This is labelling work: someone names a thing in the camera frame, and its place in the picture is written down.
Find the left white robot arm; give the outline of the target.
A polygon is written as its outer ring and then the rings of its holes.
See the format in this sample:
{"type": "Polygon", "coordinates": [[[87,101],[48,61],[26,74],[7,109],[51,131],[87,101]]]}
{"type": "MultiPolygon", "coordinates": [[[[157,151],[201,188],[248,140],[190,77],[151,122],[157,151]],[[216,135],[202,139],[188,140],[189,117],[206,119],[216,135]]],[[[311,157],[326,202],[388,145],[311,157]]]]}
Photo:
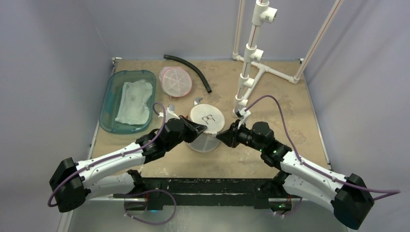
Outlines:
{"type": "Polygon", "coordinates": [[[57,207],[61,213],[72,211],[96,195],[100,187],[93,188],[92,185],[98,181],[118,171],[158,160],[180,143],[193,142],[205,130],[206,125],[179,116],[107,155],[78,162],[66,158],[49,180],[52,194],[47,205],[57,207]]]}

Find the teal plastic bin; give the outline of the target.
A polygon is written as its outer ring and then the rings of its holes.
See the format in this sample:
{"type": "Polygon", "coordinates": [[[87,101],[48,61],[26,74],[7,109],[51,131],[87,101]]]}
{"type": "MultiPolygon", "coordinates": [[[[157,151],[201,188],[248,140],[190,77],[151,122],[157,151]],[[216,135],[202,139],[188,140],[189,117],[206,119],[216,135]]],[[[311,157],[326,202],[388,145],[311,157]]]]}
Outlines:
{"type": "Polygon", "coordinates": [[[106,132],[135,134],[150,125],[156,76],[147,70],[119,71],[111,76],[101,107],[99,124],[106,132]]]}

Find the red handled adjustable wrench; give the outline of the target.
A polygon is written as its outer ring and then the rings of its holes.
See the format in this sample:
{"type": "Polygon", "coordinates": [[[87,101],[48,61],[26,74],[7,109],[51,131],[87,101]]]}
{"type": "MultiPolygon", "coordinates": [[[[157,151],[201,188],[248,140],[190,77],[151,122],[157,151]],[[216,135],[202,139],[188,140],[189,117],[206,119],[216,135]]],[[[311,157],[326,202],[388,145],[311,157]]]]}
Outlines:
{"type": "Polygon", "coordinates": [[[193,105],[198,105],[202,99],[203,99],[202,97],[195,98],[194,102],[193,102],[193,105]]]}

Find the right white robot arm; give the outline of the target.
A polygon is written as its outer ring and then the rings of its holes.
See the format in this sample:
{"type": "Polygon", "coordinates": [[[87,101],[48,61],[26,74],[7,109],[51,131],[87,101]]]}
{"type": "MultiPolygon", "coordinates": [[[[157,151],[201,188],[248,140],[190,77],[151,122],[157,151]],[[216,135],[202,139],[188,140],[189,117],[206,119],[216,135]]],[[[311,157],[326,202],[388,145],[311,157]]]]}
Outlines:
{"type": "Polygon", "coordinates": [[[350,229],[359,229],[374,205],[360,176],[334,173],[298,158],[295,151],[274,137],[266,122],[256,122],[248,129],[237,120],[216,138],[231,148],[242,144],[260,151],[264,163],[279,170],[271,184],[276,196],[288,193],[316,203],[350,229]]]}

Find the white PVC pipe rack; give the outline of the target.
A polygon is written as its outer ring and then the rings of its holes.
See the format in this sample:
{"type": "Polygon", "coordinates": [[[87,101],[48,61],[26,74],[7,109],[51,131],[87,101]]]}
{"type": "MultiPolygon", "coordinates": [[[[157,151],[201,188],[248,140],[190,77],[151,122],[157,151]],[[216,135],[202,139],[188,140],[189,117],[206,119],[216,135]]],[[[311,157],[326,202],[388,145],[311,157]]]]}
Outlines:
{"type": "Polygon", "coordinates": [[[250,36],[245,46],[244,55],[239,54],[239,43],[242,29],[243,15],[246,2],[241,0],[239,2],[237,25],[234,40],[234,49],[232,52],[232,58],[236,61],[243,62],[243,67],[238,79],[238,89],[234,97],[234,107],[232,114],[235,116],[236,111],[245,108],[248,104],[249,96],[256,88],[260,78],[264,73],[270,73],[277,77],[280,77],[292,84],[297,84],[301,79],[301,76],[307,67],[307,64],[313,57],[314,52],[319,46],[326,31],[330,27],[334,17],[336,16],[339,8],[341,7],[343,0],[336,0],[323,22],[319,32],[317,33],[315,40],[310,46],[307,54],[302,59],[302,63],[295,75],[287,75],[279,72],[267,65],[261,63],[264,51],[257,47],[261,27],[264,23],[272,23],[277,16],[278,10],[270,7],[268,0],[256,0],[254,4],[254,10],[251,18],[252,26],[250,30],[250,36]]]}

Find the white cloth garment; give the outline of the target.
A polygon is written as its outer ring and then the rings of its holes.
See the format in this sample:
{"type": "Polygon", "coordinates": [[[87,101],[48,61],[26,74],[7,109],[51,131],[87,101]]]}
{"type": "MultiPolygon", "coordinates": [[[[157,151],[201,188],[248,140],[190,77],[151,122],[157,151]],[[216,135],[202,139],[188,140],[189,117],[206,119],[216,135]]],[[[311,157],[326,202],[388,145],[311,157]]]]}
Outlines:
{"type": "Polygon", "coordinates": [[[152,93],[153,86],[147,80],[125,82],[115,121],[128,125],[145,124],[150,113],[147,102],[152,93]]]}

